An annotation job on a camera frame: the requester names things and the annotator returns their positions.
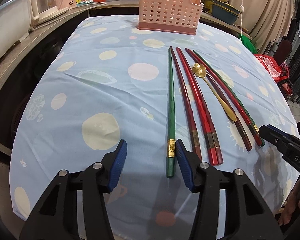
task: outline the red bag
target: red bag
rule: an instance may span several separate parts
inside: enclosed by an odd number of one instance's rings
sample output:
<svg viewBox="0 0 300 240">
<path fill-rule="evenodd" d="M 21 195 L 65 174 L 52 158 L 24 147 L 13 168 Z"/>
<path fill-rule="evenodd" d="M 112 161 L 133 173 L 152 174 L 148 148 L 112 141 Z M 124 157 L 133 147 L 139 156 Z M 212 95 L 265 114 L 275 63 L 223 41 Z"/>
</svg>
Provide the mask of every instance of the red bag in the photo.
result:
<svg viewBox="0 0 300 240">
<path fill-rule="evenodd" d="M 265 67 L 265 69 L 272 76 L 274 81 L 278 83 L 280 81 L 282 70 L 276 63 L 273 57 L 267 55 L 255 55 L 260 63 Z"/>
</svg>

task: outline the perforated basket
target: perforated basket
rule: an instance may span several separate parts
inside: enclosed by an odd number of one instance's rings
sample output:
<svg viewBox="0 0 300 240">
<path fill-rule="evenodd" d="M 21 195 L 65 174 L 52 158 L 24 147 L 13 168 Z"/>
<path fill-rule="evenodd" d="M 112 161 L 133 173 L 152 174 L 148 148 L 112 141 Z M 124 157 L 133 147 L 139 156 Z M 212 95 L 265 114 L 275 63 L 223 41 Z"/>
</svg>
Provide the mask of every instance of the perforated basket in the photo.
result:
<svg viewBox="0 0 300 240">
<path fill-rule="evenodd" d="M 195 35 L 201 0 L 140 0 L 138 29 Z"/>
</svg>

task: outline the blue polka dot tablecloth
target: blue polka dot tablecloth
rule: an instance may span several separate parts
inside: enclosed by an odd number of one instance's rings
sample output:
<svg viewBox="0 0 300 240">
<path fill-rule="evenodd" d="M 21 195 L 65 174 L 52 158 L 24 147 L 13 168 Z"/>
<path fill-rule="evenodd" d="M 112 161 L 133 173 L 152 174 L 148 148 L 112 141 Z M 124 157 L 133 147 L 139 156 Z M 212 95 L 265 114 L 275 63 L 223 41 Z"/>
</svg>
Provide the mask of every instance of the blue polka dot tablecloth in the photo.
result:
<svg viewBox="0 0 300 240">
<path fill-rule="evenodd" d="M 136 15 L 84 20 L 35 88 L 18 127 L 10 166 L 12 205 L 19 217 L 28 217 L 59 170 L 85 170 L 125 139 L 128 154 L 119 184 L 105 195 L 114 234 L 133 240 L 189 237 L 198 194 L 186 188 L 178 165 L 174 178 L 165 177 L 169 46 L 199 52 L 233 89 L 258 127 L 272 124 L 298 134 L 280 90 L 239 39 L 202 23 L 195 36 L 138 30 L 137 24 Z M 185 56 L 192 65 L 191 57 Z M 194 99 L 184 72 L 183 76 L 200 130 L 202 159 L 207 161 Z M 176 138 L 191 150 L 175 69 L 174 80 Z M 275 212 L 298 173 L 273 146 L 258 147 L 241 120 L 253 146 L 247 152 L 217 98 L 204 80 L 197 80 L 223 154 L 224 164 L 217 168 L 243 169 Z M 220 199 L 219 237 L 225 221 L 222 191 Z"/>
</svg>

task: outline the red chopstick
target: red chopstick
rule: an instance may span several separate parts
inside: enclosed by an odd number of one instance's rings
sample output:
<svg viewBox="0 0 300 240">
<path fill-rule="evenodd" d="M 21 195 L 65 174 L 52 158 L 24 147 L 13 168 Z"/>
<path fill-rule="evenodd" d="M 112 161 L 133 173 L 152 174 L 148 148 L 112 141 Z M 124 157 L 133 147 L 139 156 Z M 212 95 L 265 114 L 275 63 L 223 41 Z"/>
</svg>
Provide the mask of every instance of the red chopstick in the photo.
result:
<svg viewBox="0 0 300 240">
<path fill-rule="evenodd" d="M 188 64 L 188 62 L 186 61 L 185 56 L 183 55 L 182 51 L 180 48 L 177 48 L 177 53 L 181 59 L 183 68 L 186 72 L 186 76 L 188 78 L 193 96 L 194 96 L 194 101 L 197 105 L 197 109 L 198 109 L 198 114 L 199 114 L 199 118 L 200 118 L 200 122 L 201 122 L 201 126 L 202 126 L 202 130 L 204 133 L 204 137 L 205 137 L 205 142 L 206 142 L 206 146 L 207 146 L 207 151 L 208 151 L 208 156 L 209 156 L 209 162 L 211 165 L 215 166 L 215 165 L 220 165 L 221 163 L 219 163 L 218 161 L 218 157 L 217 157 L 217 149 L 216 146 L 214 144 L 213 141 L 213 136 L 212 136 L 212 131 L 210 128 L 210 124 L 209 121 L 207 119 L 207 115 L 206 112 L 204 110 L 204 106 L 201 100 L 202 95 L 200 94 L 200 89 L 198 87 L 198 84 L 194 81 L 194 79 L 192 78 L 192 73 L 190 72 L 190 66 Z"/>
<path fill-rule="evenodd" d="M 252 133 L 256 143 L 261 146 L 263 145 L 261 138 L 258 134 L 258 132 L 256 131 L 256 129 L 254 128 L 250 118 L 248 117 L 248 115 L 246 114 L 246 112 L 244 111 L 244 109 L 242 108 L 242 106 L 240 106 L 239 102 L 236 100 L 236 98 L 234 97 L 234 95 L 229 91 L 229 89 L 226 87 L 226 85 L 218 78 L 218 76 L 209 68 L 209 66 L 207 66 L 207 64 L 205 64 L 196 54 L 194 54 L 194 52 L 192 52 L 189 49 L 185 49 L 188 54 L 194 59 L 195 62 L 199 63 L 199 64 L 203 64 L 206 67 L 207 72 L 211 75 L 211 77 L 219 84 L 219 86 L 224 90 L 224 92 L 228 95 L 229 99 L 231 100 L 231 102 L 235 105 L 235 107 L 237 108 L 237 110 L 239 111 L 240 115 L 242 116 L 244 122 L 247 124 L 250 132 Z"/>
<path fill-rule="evenodd" d="M 193 150 L 194 153 L 197 154 L 200 161 L 202 161 L 197 126 L 196 126 L 195 121 L 194 121 L 193 111 L 192 111 L 192 108 L 191 108 L 190 99 L 189 99 L 188 92 L 187 92 L 187 89 L 186 89 L 186 84 L 185 84 L 185 81 L 183 80 L 178 60 L 177 60 L 176 55 L 174 54 L 173 48 L 171 46 L 170 46 L 170 50 L 171 50 L 172 58 L 173 58 L 173 61 L 174 61 L 174 65 L 175 65 L 176 70 L 177 70 L 177 75 L 178 75 L 180 88 L 181 88 L 182 99 L 183 99 L 183 103 L 184 103 L 185 109 L 186 109 L 187 121 L 188 121 L 189 130 L 190 130 L 192 150 Z"/>
</svg>

